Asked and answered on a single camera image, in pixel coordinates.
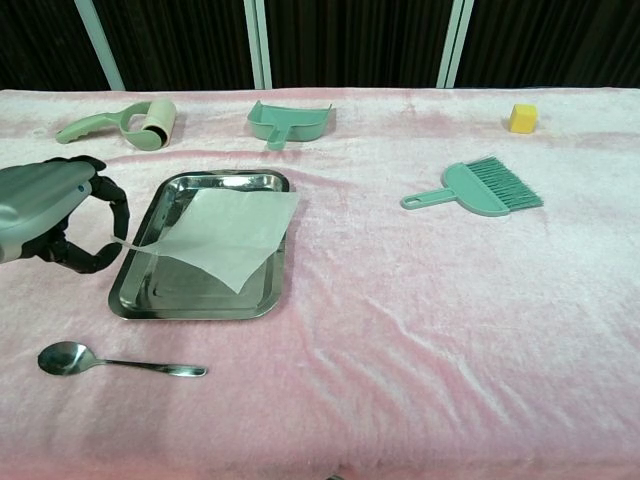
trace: robotic arm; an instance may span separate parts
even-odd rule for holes
[[[127,197],[113,180],[98,175],[105,168],[100,160],[83,155],[0,170],[0,263],[38,256],[78,273],[108,267],[122,245],[109,243],[91,255],[65,236],[69,216],[92,195],[109,202],[113,235],[126,239]]]

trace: spoon handle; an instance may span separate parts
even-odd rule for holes
[[[195,365],[124,362],[122,360],[102,360],[100,363],[123,365],[125,367],[146,368],[147,370],[168,373],[169,375],[175,375],[176,377],[202,377],[207,374],[206,367],[198,367]]]

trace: brush bristles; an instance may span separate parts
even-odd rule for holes
[[[542,206],[542,199],[497,158],[483,158],[467,164],[467,167],[509,210]]]

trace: dark curtain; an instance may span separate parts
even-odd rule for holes
[[[435,87],[452,0],[266,0],[274,87]]]
[[[0,89],[109,89],[73,0],[0,0],[0,32]]]
[[[640,1],[475,0],[457,87],[640,87]]]
[[[127,90],[253,88],[240,0],[94,0]]]

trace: tray rim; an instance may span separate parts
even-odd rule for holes
[[[282,173],[276,171],[276,170],[271,170],[271,169],[251,169],[251,170],[236,170],[236,169],[221,169],[221,170],[197,170],[197,171],[189,171],[189,172],[182,172],[182,173],[178,173],[176,175],[172,175],[171,177],[167,178],[166,180],[164,180],[156,189],[155,194],[153,195],[153,198],[151,199],[151,202],[149,203],[149,206],[147,207],[147,210],[144,214],[144,216],[142,217],[142,220],[140,222],[140,226],[138,227],[138,230],[136,232],[136,235],[132,241],[133,245],[139,245],[140,241],[142,240],[142,237],[144,235],[144,231],[146,230],[146,227],[149,225],[149,222],[151,221],[151,217],[154,215],[155,213],[155,208],[152,208],[154,205],[158,204],[158,201],[160,199],[160,197],[164,194],[165,188],[167,187],[167,185],[171,182],[173,182],[174,180],[181,178],[181,177],[189,177],[189,176],[210,176],[210,175],[251,175],[251,174],[265,174],[265,175],[273,175],[275,177],[277,177],[281,182],[282,182],[282,190],[280,190],[281,192],[289,192],[291,189],[291,184],[289,183],[289,179],[287,179],[287,177],[285,177]],[[258,312],[256,315],[250,316],[250,317],[243,317],[243,318],[187,318],[187,317],[157,317],[157,316],[147,316],[147,315],[140,315],[138,314],[138,312],[129,310],[127,307],[125,307],[124,305],[122,305],[122,302],[120,302],[120,290],[122,288],[122,286],[124,285],[124,280],[127,277],[127,274],[129,273],[129,269],[131,267],[131,264],[133,263],[133,259],[136,255],[136,251],[135,250],[129,250],[129,252],[127,253],[124,261],[122,262],[122,264],[120,265],[120,269],[118,270],[118,274],[116,275],[116,278],[113,281],[113,284],[111,286],[111,289],[109,290],[109,295],[107,298],[107,303],[109,305],[109,308],[111,310],[111,312],[115,315],[117,315],[118,317],[120,317],[123,320],[133,320],[133,321],[139,321],[139,320],[155,320],[155,321],[239,321],[239,320],[251,320],[253,318],[258,318],[261,317],[267,313],[269,313],[277,304],[278,301],[280,300],[280,297],[282,295],[282,290],[278,293],[278,295],[275,297],[273,303],[271,305],[269,305],[264,311],[260,311]]]

